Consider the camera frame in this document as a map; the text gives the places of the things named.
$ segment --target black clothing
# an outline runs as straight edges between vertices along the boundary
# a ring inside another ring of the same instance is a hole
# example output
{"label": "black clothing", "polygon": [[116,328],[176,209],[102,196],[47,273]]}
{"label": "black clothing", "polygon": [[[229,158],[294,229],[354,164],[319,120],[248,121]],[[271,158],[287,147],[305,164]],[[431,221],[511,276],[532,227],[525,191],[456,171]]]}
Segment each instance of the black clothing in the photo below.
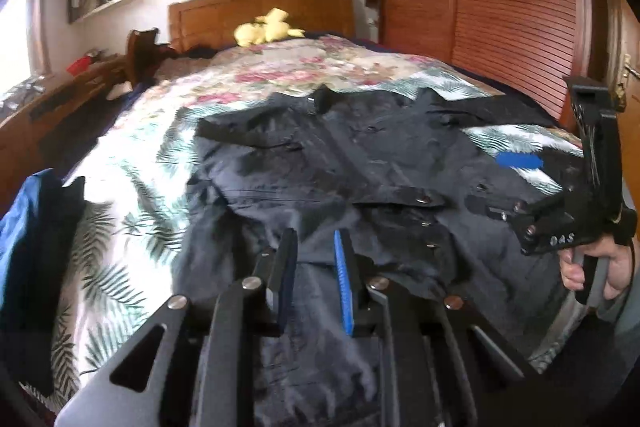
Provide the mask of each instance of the black clothing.
{"label": "black clothing", "polygon": [[44,396],[54,390],[51,343],[84,178],[68,187],[46,169],[29,176],[0,220],[0,361]]}
{"label": "black clothing", "polygon": [[356,253],[415,295],[460,293],[521,352],[537,347],[565,295],[556,259],[522,256],[506,224],[463,204],[478,185],[527,201],[542,197],[457,125],[492,124],[486,104],[498,121],[504,112],[523,115],[511,123],[536,118],[514,111],[517,100],[495,100],[446,102],[426,89],[414,102],[386,91],[321,87],[309,97],[275,94],[260,107],[200,121],[200,169],[187,187],[190,226],[174,291],[209,302],[249,274],[287,227],[298,232],[287,330],[261,341],[257,363],[255,411],[266,425],[377,421],[376,341],[342,331],[337,229],[349,229]]}

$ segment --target floral duvet cover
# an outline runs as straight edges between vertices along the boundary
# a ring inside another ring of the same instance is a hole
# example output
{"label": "floral duvet cover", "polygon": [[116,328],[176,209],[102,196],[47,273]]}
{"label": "floral duvet cover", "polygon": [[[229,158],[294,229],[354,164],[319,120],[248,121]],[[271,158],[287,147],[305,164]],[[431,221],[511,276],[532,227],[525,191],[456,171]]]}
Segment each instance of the floral duvet cover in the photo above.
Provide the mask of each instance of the floral duvet cover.
{"label": "floral duvet cover", "polygon": [[[213,59],[166,60],[147,90],[121,115],[75,176],[88,201],[78,225],[58,309],[51,362],[60,408],[171,295],[170,264],[188,225],[184,186],[200,118],[262,103],[274,92],[304,96],[334,90],[392,90],[415,97],[432,87],[447,100],[501,93],[446,64],[417,55],[377,53],[333,36],[232,48]],[[470,128],[485,152],[535,152],[543,146],[582,155],[575,137],[533,125]],[[540,170],[519,170],[545,194],[560,190]]]}

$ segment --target black jacket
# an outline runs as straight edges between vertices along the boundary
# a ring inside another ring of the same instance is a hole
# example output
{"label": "black jacket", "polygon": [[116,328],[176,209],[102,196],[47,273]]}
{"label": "black jacket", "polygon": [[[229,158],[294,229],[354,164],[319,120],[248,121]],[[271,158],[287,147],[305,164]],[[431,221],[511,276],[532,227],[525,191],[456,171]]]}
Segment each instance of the black jacket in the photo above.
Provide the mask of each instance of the black jacket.
{"label": "black jacket", "polygon": [[522,256],[504,223],[463,206],[478,185],[542,197],[460,131],[460,124],[505,123],[504,115],[538,123],[515,103],[446,102],[430,89],[414,102],[321,87],[308,98],[276,94],[260,107],[200,121],[201,165],[187,188],[190,226],[174,291],[207,302],[248,275],[284,229],[298,232],[287,332],[262,341],[257,363],[255,410],[266,425],[300,416],[376,421],[374,341],[349,339],[340,325],[336,229],[349,229],[356,253],[415,295],[460,293],[523,354],[537,346],[564,296],[556,259]]}

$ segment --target hand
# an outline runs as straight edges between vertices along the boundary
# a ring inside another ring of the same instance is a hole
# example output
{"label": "hand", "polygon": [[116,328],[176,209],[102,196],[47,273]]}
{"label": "hand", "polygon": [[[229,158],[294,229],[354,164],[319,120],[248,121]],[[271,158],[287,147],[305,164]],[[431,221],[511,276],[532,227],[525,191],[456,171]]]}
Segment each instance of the hand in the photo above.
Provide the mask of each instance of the hand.
{"label": "hand", "polygon": [[[636,252],[640,250],[638,240],[634,237],[634,249]],[[631,283],[631,248],[616,245],[613,237],[603,235],[595,243],[590,245],[581,245],[576,247],[585,255],[593,257],[610,257],[609,273],[607,274],[607,283],[604,286],[604,298],[614,299],[620,295]],[[558,256],[560,258],[560,274],[562,275],[562,283],[568,290],[578,291],[584,289],[584,270],[579,264],[571,262],[573,249],[560,250]],[[636,271],[638,270],[638,258],[636,258]]]}

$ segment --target metal rivet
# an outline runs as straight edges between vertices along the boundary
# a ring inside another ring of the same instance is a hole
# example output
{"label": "metal rivet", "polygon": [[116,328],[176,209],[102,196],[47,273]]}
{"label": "metal rivet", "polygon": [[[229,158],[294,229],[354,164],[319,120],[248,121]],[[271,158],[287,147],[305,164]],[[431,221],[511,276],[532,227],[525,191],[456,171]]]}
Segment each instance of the metal rivet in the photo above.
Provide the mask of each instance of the metal rivet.
{"label": "metal rivet", "polygon": [[262,281],[255,275],[242,279],[242,288],[245,290],[257,290],[260,286],[262,286]]}
{"label": "metal rivet", "polygon": [[181,310],[187,305],[187,297],[184,295],[174,295],[167,302],[167,307],[170,310]]}
{"label": "metal rivet", "polygon": [[372,279],[369,279],[369,288],[371,288],[372,290],[382,291],[386,290],[386,287],[388,286],[389,279],[387,279],[386,277],[380,277],[380,275],[376,275],[375,277],[372,277]]}
{"label": "metal rivet", "polygon": [[445,297],[444,305],[448,310],[459,310],[465,305],[465,301],[459,295],[449,295]]}

